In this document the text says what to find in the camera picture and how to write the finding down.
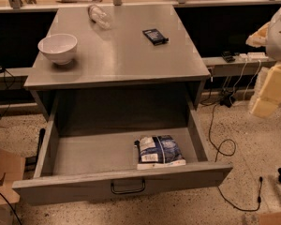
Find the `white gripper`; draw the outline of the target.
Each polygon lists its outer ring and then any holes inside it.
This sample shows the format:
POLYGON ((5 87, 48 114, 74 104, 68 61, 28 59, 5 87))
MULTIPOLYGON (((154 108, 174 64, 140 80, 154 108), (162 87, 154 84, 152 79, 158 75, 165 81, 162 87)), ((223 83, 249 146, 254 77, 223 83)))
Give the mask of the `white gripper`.
MULTIPOLYGON (((266 46, 266 53, 274 60, 281 61, 281 8, 254 34, 246 45, 259 48, 266 46)), ((270 116, 281 104, 281 62, 273 67, 263 67, 257 77, 254 95, 249 102, 251 114, 265 118, 270 116)))

